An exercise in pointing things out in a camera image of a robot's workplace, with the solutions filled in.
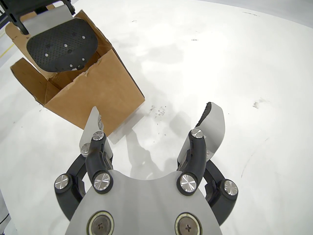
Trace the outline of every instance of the silver bolt cap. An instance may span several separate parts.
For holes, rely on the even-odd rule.
[[[94,181],[94,188],[97,191],[103,191],[111,182],[110,175],[108,173],[100,173]]]
[[[231,180],[226,180],[224,183],[224,190],[226,191],[227,194],[230,196],[235,196],[238,193],[238,187],[234,182]]]
[[[194,128],[191,130],[191,134],[194,138],[202,138],[203,137],[203,132],[198,129],[198,128]]]
[[[192,193],[197,189],[196,181],[190,175],[182,175],[179,181],[181,188],[188,193]]]
[[[97,131],[93,134],[92,139],[95,141],[100,141],[104,137],[104,132],[102,131]]]
[[[63,189],[66,188],[68,185],[69,178],[67,175],[61,175],[59,176],[55,181],[55,188],[56,189]]]
[[[89,152],[89,147],[90,147],[90,143],[87,142],[85,143],[82,148],[80,149],[80,152],[81,154],[84,156],[84,157],[87,157],[88,155],[88,152]]]

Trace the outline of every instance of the textured rubber pad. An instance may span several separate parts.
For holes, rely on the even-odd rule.
[[[83,69],[97,47],[94,31],[79,18],[33,36],[27,42],[28,53],[47,72]]]

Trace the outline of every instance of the black finger link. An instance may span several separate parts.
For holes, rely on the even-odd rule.
[[[95,191],[99,194],[105,194],[109,192],[113,185],[113,178],[108,170],[113,169],[112,162],[108,158],[107,153],[104,151],[104,144],[106,141],[106,135],[100,141],[91,140],[89,152],[86,158],[86,169],[91,183],[93,184],[95,178],[100,173],[107,173],[110,176],[110,185],[103,191]]]
[[[72,219],[79,203],[86,194],[85,184],[83,182],[83,177],[88,170],[86,167],[89,166],[89,173],[96,173],[99,169],[113,169],[113,156],[111,159],[108,159],[107,154],[104,152],[105,139],[106,137],[104,137],[101,141],[91,141],[90,148],[92,148],[92,150],[89,150],[91,157],[85,158],[80,154],[65,173],[69,179],[68,185],[63,189],[57,189],[55,187],[55,193],[59,206],[68,220]]]
[[[225,179],[219,169],[210,160],[206,164],[203,177],[207,182],[205,185],[207,194],[205,199],[209,203],[218,224],[222,225],[235,206],[238,192],[232,196],[225,191],[224,184],[229,179]]]
[[[195,138],[192,136],[190,131],[188,138],[190,141],[190,149],[187,151],[186,160],[177,169],[182,172],[177,180],[177,188],[183,195],[186,196],[190,196],[195,193],[196,189],[190,193],[184,191],[180,185],[180,179],[184,174],[190,175],[195,180],[196,187],[198,188],[204,175],[207,152],[204,137]]]
[[[85,174],[85,157],[80,154],[65,173],[68,177],[68,185],[63,189],[55,187],[59,206],[68,220],[72,219],[79,203],[86,194],[85,184],[82,180]]]

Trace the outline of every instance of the open cardboard box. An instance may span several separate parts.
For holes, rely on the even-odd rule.
[[[24,19],[34,17],[30,13]],[[84,69],[50,73],[40,69],[26,49],[29,35],[23,35],[9,23],[7,35],[32,63],[22,58],[11,66],[12,73],[25,89],[45,108],[84,129],[91,109],[96,106],[106,135],[111,134],[143,102],[144,96],[121,59],[101,31],[80,11],[75,17],[84,19],[94,30],[98,48]]]

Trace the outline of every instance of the metal finger plate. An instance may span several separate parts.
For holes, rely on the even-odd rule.
[[[105,195],[91,188],[74,213],[66,235],[85,235],[89,219],[107,211],[114,219],[114,235],[175,235],[175,223],[181,213],[191,213],[201,224],[202,234],[222,235],[218,222],[202,195],[182,195],[176,186],[180,171],[160,179],[138,180],[116,170],[109,171],[114,184]]]
[[[216,153],[225,136],[225,119],[221,107],[209,102],[196,128],[204,135],[208,161]],[[179,163],[183,163],[183,158],[189,149],[190,141],[187,137],[177,158]]]
[[[79,142],[79,148],[80,150],[82,150],[82,147],[87,144],[90,143],[92,135],[97,132],[97,131],[103,131],[103,123],[101,120],[101,115],[97,109],[96,106],[94,106],[90,112],[89,118],[86,122],[84,131],[83,131],[83,135],[80,139]],[[106,140],[105,145],[104,145],[104,150],[108,155],[108,158],[110,159],[113,156],[111,147],[109,145],[109,142]]]

